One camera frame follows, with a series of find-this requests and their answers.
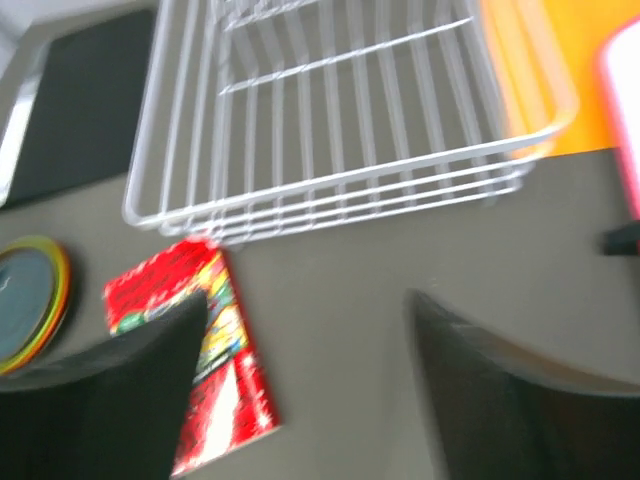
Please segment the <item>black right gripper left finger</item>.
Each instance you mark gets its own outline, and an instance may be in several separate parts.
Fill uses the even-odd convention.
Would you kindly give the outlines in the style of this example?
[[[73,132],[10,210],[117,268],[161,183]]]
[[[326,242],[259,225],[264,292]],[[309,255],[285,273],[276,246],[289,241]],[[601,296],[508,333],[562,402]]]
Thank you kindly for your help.
[[[170,478],[206,323],[196,292],[126,333],[2,377],[2,478]]]

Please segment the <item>dark teal plate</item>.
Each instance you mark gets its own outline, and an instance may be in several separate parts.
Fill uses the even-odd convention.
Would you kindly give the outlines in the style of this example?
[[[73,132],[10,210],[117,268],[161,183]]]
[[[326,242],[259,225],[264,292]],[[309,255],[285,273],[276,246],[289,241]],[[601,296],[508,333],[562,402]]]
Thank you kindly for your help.
[[[1,255],[1,360],[17,355],[35,335],[55,285],[49,258],[35,248]]]

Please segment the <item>white wire dish rack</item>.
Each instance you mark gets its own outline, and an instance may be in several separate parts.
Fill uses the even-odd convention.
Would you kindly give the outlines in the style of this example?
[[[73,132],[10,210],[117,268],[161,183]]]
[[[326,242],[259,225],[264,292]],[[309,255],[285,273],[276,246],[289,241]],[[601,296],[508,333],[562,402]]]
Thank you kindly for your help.
[[[481,1],[162,1],[122,213],[224,245],[517,191]]]

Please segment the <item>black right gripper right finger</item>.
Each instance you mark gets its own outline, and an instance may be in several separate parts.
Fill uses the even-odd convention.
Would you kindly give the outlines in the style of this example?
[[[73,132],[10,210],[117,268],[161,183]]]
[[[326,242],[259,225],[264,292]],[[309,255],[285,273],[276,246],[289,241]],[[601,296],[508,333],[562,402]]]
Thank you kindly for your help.
[[[419,290],[406,312],[448,478],[638,478],[638,384],[544,357]]]

